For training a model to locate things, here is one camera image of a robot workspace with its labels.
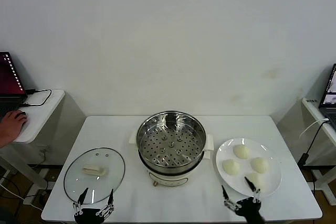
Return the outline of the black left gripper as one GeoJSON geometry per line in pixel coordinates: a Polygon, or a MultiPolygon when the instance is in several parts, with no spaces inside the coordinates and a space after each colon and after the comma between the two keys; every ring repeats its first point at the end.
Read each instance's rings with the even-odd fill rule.
{"type": "Polygon", "coordinates": [[[111,190],[110,196],[108,198],[106,206],[99,210],[95,208],[84,208],[81,206],[84,203],[88,188],[86,188],[82,194],[80,194],[78,200],[72,204],[74,209],[74,219],[78,224],[101,224],[104,223],[104,217],[108,217],[114,211],[113,205],[113,193],[114,189],[111,190]]]}

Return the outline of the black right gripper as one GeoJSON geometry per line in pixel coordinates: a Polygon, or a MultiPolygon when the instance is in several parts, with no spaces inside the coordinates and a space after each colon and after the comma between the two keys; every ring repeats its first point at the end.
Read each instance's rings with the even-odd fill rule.
{"type": "Polygon", "coordinates": [[[257,188],[247,177],[245,177],[245,181],[252,190],[253,197],[245,198],[235,203],[230,200],[224,186],[222,185],[224,205],[230,210],[235,210],[236,215],[244,217],[248,224],[264,224],[264,218],[259,213],[261,208],[260,189],[257,188]]]}

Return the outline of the person's bare hand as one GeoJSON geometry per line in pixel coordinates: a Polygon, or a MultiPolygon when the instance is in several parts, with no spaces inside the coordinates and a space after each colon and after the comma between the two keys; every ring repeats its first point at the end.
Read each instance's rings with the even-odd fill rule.
{"type": "Polygon", "coordinates": [[[5,114],[1,120],[1,148],[17,139],[26,122],[27,115],[21,110],[5,114]]]}

